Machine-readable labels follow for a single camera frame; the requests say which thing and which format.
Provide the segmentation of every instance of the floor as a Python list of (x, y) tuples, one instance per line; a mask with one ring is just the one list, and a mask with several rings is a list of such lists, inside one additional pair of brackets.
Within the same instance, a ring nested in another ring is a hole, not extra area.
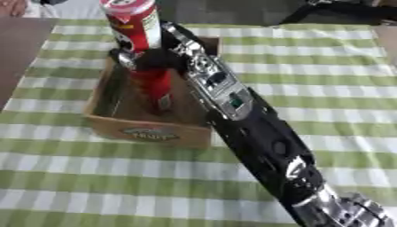
[[(160, 17), (182, 23), (270, 26), (293, 13), (304, 0), (157, 0)], [(360, 24), (362, 19), (332, 12), (312, 15), (304, 23)]]

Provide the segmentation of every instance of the person's hand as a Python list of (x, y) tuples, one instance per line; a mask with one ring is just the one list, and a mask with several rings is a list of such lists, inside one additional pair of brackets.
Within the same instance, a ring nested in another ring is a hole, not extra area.
[(10, 17), (12, 14), (13, 1), (0, 0), (0, 18)]
[(27, 9), (27, 0), (0, 0), (0, 16), (21, 17)]
[(27, 9), (27, 0), (14, 0), (14, 6), (12, 7), (12, 17), (22, 17)]

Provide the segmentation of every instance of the black strap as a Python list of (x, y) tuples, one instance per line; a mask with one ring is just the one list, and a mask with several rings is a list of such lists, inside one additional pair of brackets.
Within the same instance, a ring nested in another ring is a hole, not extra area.
[(305, 19), (310, 13), (329, 10), (337, 13), (345, 13), (355, 17), (368, 18), (375, 20), (397, 20), (397, 7), (378, 6), (372, 7), (364, 4), (351, 4), (344, 2), (332, 2), (330, 4), (305, 4), (301, 6), (292, 15), (285, 18), (280, 24), (299, 23)]

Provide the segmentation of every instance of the table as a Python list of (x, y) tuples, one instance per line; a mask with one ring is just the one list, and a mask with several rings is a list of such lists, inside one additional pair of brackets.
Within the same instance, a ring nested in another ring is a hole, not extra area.
[[(56, 24), (55, 19), (0, 19), (0, 110), (3, 109), (20, 77), (35, 58)], [(379, 41), (397, 66), (397, 27), (375, 27)]]
[[(397, 215), (395, 69), (367, 27), (191, 29), (223, 37), (330, 184)], [(90, 131), (81, 110), (112, 39), (103, 21), (61, 20), (0, 115), (0, 226), (295, 226), (216, 134), (198, 151)]]

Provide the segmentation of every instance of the robotic hand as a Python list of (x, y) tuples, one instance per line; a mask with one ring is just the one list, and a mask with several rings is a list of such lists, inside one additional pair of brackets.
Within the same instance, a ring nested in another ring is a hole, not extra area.
[(378, 203), (360, 193), (339, 197), (292, 128), (221, 59), (207, 54), (192, 32), (171, 22), (161, 27), (163, 49), (139, 56), (118, 50), (111, 56), (129, 69), (174, 67), (183, 74), (208, 123), (299, 225), (394, 226)]

